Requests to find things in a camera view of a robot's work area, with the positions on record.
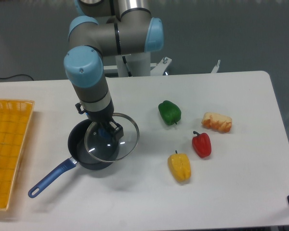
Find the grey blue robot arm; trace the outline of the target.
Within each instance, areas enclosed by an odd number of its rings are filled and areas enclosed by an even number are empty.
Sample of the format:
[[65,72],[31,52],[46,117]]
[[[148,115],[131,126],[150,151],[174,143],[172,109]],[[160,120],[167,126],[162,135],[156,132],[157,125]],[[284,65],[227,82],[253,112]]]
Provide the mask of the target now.
[[151,15],[146,0],[78,0],[75,4],[82,14],[69,27],[66,76],[79,98],[79,113],[119,140],[123,128],[113,120],[103,58],[161,50],[162,21]]

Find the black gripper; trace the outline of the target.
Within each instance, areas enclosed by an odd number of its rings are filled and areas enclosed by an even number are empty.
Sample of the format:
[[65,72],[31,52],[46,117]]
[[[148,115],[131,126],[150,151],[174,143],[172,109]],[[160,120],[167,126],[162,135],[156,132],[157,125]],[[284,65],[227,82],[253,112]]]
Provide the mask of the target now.
[[[86,114],[92,122],[99,125],[98,134],[103,139],[111,139],[111,136],[118,142],[123,136],[124,131],[122,125],[113,120],[114,105],[112,100],[109,103],[86,103],[80,101],[75,104],[79,114]],[[105,123],[110,125],[110,132]]]

